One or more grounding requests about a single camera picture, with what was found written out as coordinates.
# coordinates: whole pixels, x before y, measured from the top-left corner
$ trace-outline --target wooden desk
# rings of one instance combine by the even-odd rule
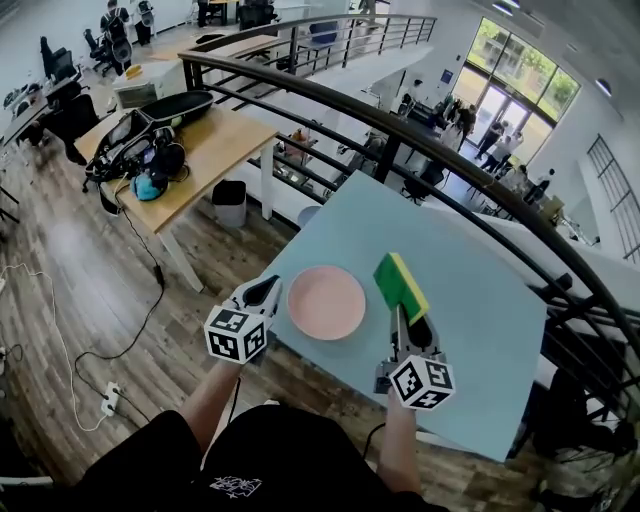
[[[100,141],[107,133],[116,127],[120,122],[120,119],[122,119],[127,112],[129,112],[129,109],[116,110],[113,114],[104,118],[100,123],[98,123],[98,125],[91,128],[91,130],[76,140],[76,149],[87,162],[91,161],[93,155],[95,155]]]
[[[215,55],[216,57],[233,58],[253,51],[270,48],[274,43],[281,41],[282,40],[276,36],[255,36],[216,48],[215,50],[207,52],[207,54]]]
[[[87,160],[93,157],[102,137],[117,124],[119,118],[114,116],[116,114],[102,121],[76,143]],[[178,270],[196,291],[202,291],[204,286],[171,234],[171,223],[257,151],[260,151],[262,163],[262,216],[270,219],[273,146],[277,132],[275,128],[237,112],[212,108],[204,117],[180,130],[191,168],[191,174],[185,181],[170,183],[167,191],[154,201],[139,201],[129,189],[118,194],[124,207],[158,235]],[[116,181],[108,184],[112,193],[116,186]]]
[[[177,41],[173,44],[161,47],[157,52],[154,52],[151,55],[151,58],[155,60],[175,60],[178,58],[178,54],[180,52],[183,52],[185,50],[190,50],[194,46],[197,46],[198,43],[196,41],[201,37],[210,36],[210,35],[228,36],[229,34],[233,34],[234,32],[235,31],[230,29],[226,29],[226,30],[221,29],[221,30],[214,30],[213,32],[207,32],[206,34],[197,34],[194,36],[190,36],[185,39],[182,39],[181,41]]]
[[[222,13],[220,14],[220,20],[222,21],[223,25],[227,24],[227,17],[228,17],[228,9],[229,9],[229,4],[237,4],[239,3],[240,0],[209,0],[209,5],[220,5],[222,6]]]
[[[4,145],[7,146],[20,137],[24,131],[31,126],[31,123],[35,121],[40,115],[48,108],[46,98],[42,97],[36,101],[22,114],[16,117],[4,132]]]

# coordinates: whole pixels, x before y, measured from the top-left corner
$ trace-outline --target white box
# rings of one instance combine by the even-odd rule
[[[215,306],[204,325],[209,354],[244,364],[267,346],[269,326],[263,315]]]
[[[412,355],[389,376],[403,407],[433,411],[456,392],[451,365]]]

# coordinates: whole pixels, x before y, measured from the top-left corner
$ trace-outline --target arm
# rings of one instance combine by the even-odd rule
[[[242,366],[219,360],[178,411],[191,428],[202,453],[216,433]]]
[[[393,387],[389,391],[387,425],[378,462],[378,476],[391,492],[420,494],[415,412],[402,407]]]

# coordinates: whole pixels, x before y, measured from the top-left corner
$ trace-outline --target power strip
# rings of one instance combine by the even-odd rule
[[[102,405],[100,406],[100,410],[107,416],[113,416],[115,414],[118,399],[120,398],[119,392],[120,388],[118,385],[115,382],[109,382],[107,391],[104,393],[107,398],[102,401]]]

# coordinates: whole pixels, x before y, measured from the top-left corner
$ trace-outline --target ceiling light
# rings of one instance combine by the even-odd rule
[[[513,16],[513,11],[511,10],[511,7],[509,7],[504,2],[496,2],[493,4],[493,6],[496,9],[498,9],[500,12],[506,14],[507,16]]]
[[[611,86],[609,85],[609,82],[607,82],[604,78],[598,78],[596,80],[596,85],[603,93],[611,98]]]

